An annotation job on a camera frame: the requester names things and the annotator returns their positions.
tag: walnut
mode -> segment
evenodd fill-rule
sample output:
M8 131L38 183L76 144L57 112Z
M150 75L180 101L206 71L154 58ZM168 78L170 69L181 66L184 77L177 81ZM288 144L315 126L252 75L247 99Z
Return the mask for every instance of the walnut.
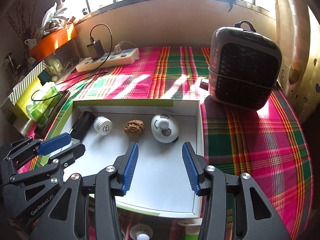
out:
M124 126L124 133L134 141L144 132L144 123L140 120L132 120Z

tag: orange tray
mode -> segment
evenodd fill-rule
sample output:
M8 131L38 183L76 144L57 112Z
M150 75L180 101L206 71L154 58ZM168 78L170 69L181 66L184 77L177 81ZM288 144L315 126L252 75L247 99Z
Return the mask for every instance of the orange tray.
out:
M39 41L39 43L29 51L29 55L38 61L42 61L45 57L49 56L52 52L76 36L75 26L69 24Z

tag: panda figurine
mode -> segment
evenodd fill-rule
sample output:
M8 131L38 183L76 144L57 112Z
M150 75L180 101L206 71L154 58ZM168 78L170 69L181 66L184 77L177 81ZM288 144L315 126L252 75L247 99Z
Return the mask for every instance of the panda figurine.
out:
M171 114L156 114L151 121L151 131L162 143L176 142L180 133L178 121Z

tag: curtain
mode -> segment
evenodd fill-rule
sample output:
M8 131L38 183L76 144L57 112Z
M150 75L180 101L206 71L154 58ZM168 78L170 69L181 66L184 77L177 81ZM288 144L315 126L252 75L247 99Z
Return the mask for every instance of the curtain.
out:
M282 52L278 80L300 122L320 102L320 25L304 0L275 0L276 43Z

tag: table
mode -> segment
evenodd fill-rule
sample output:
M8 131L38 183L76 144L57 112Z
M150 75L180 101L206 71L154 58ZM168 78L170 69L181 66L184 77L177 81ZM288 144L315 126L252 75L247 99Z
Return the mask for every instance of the table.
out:
M208 92L199 87L201 79L208 76L209 58L208 48L140 49L140 59L134 64L109 68L108 74L93 77L93 82L82 81L83 86L74 86L70 100L200 100L207 162L225 173L251 174L278 211L291 238L295 239L307 225L313 196L310 155L301 126L281 91L274 90L266 105L256 112L213 101ZM76 75L78 73L73 73L68 80ZM77 79L80 78L67 80L61 89ZM63 107L57 118L62 116L67 106ZM35 158L25 169L31 170L38 165L39 159ZM119 213L123 228L130 221L133 224L141 222L157 232L153 239L178 240L183 237L184 228L176 220L123 210ZM230 207L227 223L227 235L230 238ZM90 228L90 233L90 239L94 240L93 228Z

